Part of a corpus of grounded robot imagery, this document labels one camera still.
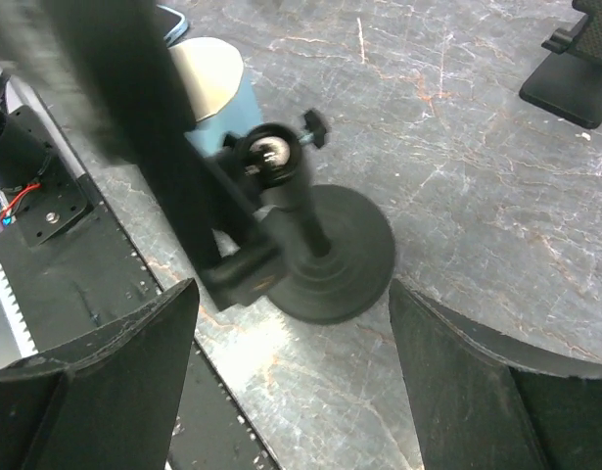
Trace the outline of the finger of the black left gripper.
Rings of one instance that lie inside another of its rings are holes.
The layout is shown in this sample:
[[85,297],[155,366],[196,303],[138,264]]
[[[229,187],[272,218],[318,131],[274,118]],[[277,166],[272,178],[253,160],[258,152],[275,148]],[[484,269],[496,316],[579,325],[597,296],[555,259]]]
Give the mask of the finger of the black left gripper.
[[146,1],[0,1],[0,67],[53,93],[109,162],[139,161]]

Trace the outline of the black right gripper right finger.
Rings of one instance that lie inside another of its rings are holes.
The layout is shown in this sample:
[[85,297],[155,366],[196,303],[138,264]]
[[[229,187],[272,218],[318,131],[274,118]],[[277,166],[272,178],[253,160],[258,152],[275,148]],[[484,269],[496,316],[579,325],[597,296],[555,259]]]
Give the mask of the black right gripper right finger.
[[602,364],[521,342],[390,286],[427,469],[602,469]]

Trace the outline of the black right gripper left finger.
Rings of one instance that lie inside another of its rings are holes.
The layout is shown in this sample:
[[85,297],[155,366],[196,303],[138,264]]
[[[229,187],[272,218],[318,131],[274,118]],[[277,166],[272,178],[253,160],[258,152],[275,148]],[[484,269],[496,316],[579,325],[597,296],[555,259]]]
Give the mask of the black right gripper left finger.
[[199,302],[184,280],[0,369],[0,469],[164,468]]

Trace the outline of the black phone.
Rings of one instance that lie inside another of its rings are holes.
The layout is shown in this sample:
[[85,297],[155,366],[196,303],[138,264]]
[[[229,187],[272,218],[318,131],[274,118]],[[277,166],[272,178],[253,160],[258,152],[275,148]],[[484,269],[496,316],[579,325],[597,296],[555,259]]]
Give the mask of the black phone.
[[195,118],[152,1],[42,1],[75,91],[69,110],[107,157],[138,166],[202,279],[263,262],[246,198],[186,138]]

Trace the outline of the black round-base phone holder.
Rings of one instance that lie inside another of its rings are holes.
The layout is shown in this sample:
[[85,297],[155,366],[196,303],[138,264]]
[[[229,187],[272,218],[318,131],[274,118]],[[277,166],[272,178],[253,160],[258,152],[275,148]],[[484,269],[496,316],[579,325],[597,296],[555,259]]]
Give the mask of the black round-base phone holder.
[[315,184],[304,148],[325,146],[330,129],[315,109],[304,131],[267,122],[228,131],[212,164],[248,200],[247,219],[220,205],[214,229],[237,245],[203,281],[229,304],[266,296],[295,319],[335,324],[355,318],[388,288],[395,265],[390,224],[370,199],[335,184]]

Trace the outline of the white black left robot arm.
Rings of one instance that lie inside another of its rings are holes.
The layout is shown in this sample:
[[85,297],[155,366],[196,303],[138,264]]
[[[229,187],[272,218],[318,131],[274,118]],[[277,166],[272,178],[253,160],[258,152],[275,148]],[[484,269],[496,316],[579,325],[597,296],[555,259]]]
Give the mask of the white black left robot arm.
[[[151,1],[0,1],[0,106],[9,76],[56,93],[107,161],[136,161],[135,107],[125,97],[138,40],[157,41]],[[50,153],[0,108],[0,187],[38,178]]]

